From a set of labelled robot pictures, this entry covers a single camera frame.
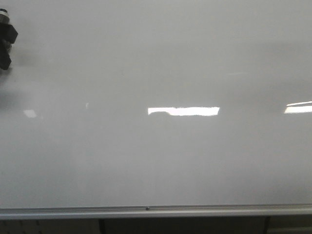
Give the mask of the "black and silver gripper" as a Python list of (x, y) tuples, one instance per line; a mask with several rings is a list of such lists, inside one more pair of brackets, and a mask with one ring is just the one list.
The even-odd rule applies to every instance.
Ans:
[(6, 9), (0, 9), (0, 68), (8, 70), (11, 64), (10, 50), (15, 43), (18, 32), (10, 23)]

